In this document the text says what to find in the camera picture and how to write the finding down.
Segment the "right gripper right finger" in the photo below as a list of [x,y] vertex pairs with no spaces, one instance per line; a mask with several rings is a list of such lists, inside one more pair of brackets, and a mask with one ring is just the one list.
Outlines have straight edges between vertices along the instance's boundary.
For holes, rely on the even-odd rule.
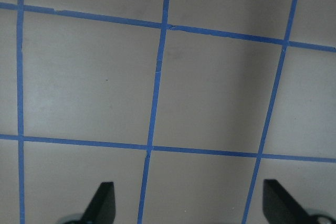
[[263,214],[270,224],[309,223],[310,218],[276,179],[263,182]]

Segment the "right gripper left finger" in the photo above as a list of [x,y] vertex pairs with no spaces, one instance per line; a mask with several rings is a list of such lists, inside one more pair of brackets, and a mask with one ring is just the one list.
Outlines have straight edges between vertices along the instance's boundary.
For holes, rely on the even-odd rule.
[[116,216],[114,183],[103,182],[81,217],[82,223],[114,223]]

